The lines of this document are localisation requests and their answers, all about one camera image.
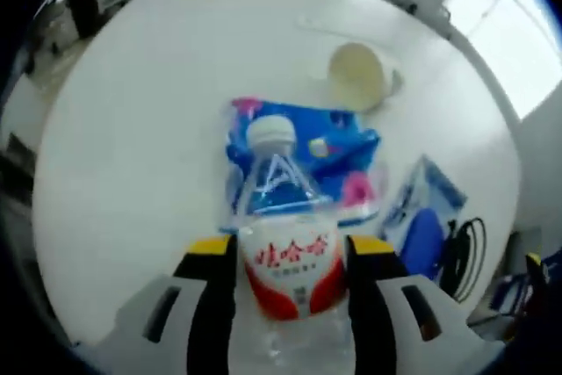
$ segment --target white bottle cap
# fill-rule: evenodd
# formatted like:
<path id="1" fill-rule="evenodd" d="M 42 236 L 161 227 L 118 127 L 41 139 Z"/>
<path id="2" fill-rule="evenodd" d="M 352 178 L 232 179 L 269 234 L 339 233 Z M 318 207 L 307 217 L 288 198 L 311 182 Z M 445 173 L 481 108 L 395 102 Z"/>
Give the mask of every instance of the white bottle cap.
<path id="1" fill-rule="evenodd" d="M 264 143 L 294 143 L 297 140 L 292 122 L 281 115 L 258 118 L 249 124 L 246 139 L 250 148 Z"/>

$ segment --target white table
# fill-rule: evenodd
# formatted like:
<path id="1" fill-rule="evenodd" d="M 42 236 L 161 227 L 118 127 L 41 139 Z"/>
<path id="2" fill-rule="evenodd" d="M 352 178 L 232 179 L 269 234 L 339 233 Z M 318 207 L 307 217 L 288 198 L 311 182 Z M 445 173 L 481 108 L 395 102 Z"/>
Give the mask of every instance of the white table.
<path id="1" fill-rule="evenodd" d="M 486 222 L 470 313 L 504 250 L 520 169 L 496 103 L 461 53 L 380 0 L 133 0 L 76 64 L 40 147 L 36 246 L 72 340 L 98 341 L 191 240 L 215 234 L 227 101 L 332 105 L 311 76 L 355 39 L 390 52 L 406 78 L 369 122 L 390 166 L 386 204 L 425 153 L 468 195 L 462 218 Z"/>

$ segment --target plastic water bottle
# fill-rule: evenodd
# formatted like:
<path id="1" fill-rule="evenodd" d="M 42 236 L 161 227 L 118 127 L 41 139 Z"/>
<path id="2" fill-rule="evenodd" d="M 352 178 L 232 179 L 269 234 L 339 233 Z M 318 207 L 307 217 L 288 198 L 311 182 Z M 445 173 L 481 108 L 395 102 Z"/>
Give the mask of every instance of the plastic water bottle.
<path id="1" fill-rule="evenodd" d="M 312 315 L 344 297 L 342 242 L 330 198 L 292 156 L 291 121 L 257 119 L 247 139 L 254 161 L 237 210 L 239 244 L 252 292 L 271 321 L 270 353 L 280 362 L 287 347 L 304 351 L 316 342 L 322 334 L 312 325 L 327 326 Z"/>

